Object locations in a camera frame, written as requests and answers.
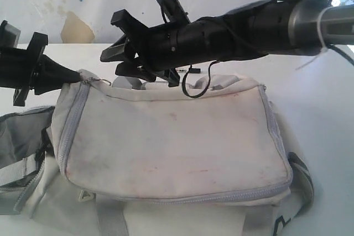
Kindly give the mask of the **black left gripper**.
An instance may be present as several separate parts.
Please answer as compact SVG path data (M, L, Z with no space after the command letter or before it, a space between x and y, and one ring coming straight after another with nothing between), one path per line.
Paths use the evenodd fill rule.
M34 32L26 49L12 49L11 88L14 88L13 105L25 106L30 90L35 95L59 90L66 83L77 83L81 76L77 71L68 69L46 55L43 55L48 45L48 36Z

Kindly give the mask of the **right robot arm black grey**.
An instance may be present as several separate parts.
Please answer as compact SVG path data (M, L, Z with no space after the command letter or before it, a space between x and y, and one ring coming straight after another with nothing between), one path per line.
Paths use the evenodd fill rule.
M169 86L177 68L208 61L253 60L270 54L315 56L322 48L353 44L353 6L328 0L262 0L218 17L191 22L178 0L156 0L164 23L148 27L122 9L111 24L123 36L105 49L102 62L117 62L116 75Z

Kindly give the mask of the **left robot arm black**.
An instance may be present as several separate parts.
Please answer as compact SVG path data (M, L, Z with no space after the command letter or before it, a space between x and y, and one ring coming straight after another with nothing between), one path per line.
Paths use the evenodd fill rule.
M30 90L35 95L77 83L81 76L44 54L48 36L35 32L26 49L1 47L1 87L13 88L13 105L24 107Z

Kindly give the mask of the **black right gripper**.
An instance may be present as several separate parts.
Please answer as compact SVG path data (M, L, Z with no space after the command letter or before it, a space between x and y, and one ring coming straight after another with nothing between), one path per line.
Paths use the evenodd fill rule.
M135 77L148 82L161 78L170 87L180 83L180 76L174 66L163 56L176 51L170 45L170 33L178 27L177 22L147 27L127 10L114 12L111 25L120 28L123 36L104 49L101 62L118 62L117 76Z

